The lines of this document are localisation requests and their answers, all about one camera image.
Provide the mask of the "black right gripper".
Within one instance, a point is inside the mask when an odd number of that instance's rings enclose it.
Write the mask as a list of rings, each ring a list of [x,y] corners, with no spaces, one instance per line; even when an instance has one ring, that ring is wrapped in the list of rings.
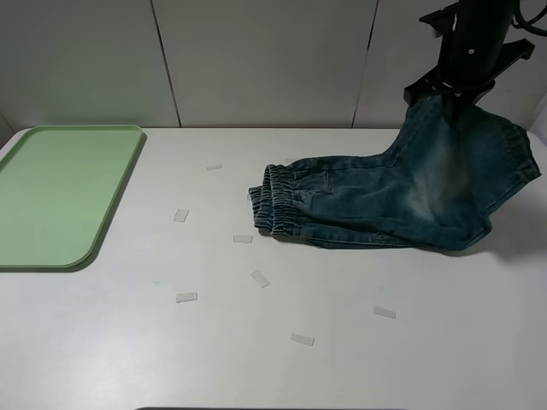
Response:
[[[444,36],[437,66],[407,86],[403,99],[414,105],[422,98],[441,95],[443,117],[453,125],[473,104],[466,95],[491,90],[498,76],[518,60],[530,59],[534,49],[525,38],[510,43],[480,40],[464,44],[453,36]]]

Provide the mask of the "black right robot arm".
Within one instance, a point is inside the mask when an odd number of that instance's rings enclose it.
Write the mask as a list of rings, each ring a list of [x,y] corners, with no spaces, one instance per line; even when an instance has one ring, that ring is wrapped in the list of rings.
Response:
[[[420,22],[441,38],[436,67],[404,89],[403,99],[410,106],[428,97],[441,97],[443,115],[449,123],[489,93],[496,79],[520,59],[528,60],[535,45],[523,38],[507,43],[513,27],[545,37],[546,30],[536,23],[546,16],[542,9],[527,20],[519,1],[457,1],[420,18]]]

